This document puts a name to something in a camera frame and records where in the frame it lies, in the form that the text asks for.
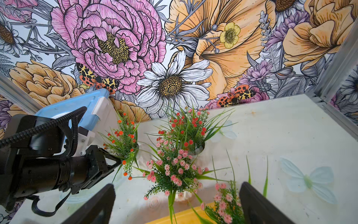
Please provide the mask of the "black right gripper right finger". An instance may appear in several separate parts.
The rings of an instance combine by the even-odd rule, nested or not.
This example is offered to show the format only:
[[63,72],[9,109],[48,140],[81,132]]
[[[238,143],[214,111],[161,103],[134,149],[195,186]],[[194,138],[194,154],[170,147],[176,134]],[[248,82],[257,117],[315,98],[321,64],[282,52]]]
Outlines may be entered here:
[[294,224],[248,182],[242,183],[239,197],[247,224]]

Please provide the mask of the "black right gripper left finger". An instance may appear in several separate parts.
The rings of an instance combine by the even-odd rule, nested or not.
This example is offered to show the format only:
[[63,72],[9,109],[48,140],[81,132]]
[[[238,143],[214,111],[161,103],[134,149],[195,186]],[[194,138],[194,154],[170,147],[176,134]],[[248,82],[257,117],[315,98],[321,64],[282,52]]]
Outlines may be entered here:
[[114,185],[107,184],[63,224],[108,224],[115,198]]

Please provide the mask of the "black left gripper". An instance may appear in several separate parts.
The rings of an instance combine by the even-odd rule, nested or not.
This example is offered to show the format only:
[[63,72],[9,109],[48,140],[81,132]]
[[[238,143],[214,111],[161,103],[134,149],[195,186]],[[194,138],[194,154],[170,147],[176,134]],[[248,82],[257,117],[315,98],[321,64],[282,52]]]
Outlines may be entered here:
[[52,190],[69,191],[91,189],[122,160],[104,149],[91,145],[84,156],[56,159],[20,155],[16,149],[1,149],[1,205],[10,210],[17,200],[31,198],[37,193]]

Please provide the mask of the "pink orange flower white pot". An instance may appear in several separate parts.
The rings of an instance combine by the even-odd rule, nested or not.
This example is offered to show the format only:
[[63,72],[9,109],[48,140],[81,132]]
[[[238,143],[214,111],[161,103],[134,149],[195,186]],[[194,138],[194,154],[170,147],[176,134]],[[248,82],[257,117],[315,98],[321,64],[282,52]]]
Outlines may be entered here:
[[245,224],[243,202],[239,196],[236,180],[220,181],[216,177],[214,180],[216,181],[216,193],[213,197],[214,203],[212,206],[204,203],[195,194],[195,197],[200,202],[200,210],[207,216],[207,218],[204,218],[194,207],[191,207],[199,222],[201,224]]

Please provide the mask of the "light pink flower white pot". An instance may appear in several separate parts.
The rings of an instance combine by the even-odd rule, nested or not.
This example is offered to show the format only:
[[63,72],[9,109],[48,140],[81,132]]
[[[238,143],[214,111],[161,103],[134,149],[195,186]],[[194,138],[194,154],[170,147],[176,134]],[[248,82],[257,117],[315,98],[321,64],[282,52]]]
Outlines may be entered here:
[[207,174],[215,172],[196,166],[194,158],[187,148],[181,148],[179,141],[158,137],[156,146],[150,146],[152,158],[146,162],[145,169],[136,167],[142,178],[153,183],[145,194],[145,199],[158,193],[164,193],[168,199],[171,223],[176,223],[174,202],[176,197],[183,197],[184,192],[196,193],[202,188],[201,180],[215,180]]

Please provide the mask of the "red flower white pot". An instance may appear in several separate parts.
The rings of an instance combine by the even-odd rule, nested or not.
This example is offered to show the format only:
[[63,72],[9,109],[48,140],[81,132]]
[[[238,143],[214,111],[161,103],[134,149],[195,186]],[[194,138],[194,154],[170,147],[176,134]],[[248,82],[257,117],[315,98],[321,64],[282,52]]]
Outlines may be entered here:
[[223,111],[210,118],[207,109],[168,109],[168,121],[160,127],[157,142],[161,145],[174,144],[178,149],[188,151],[191,155],[200,154],[209,139],[232,127],[229,120],[230,111]]

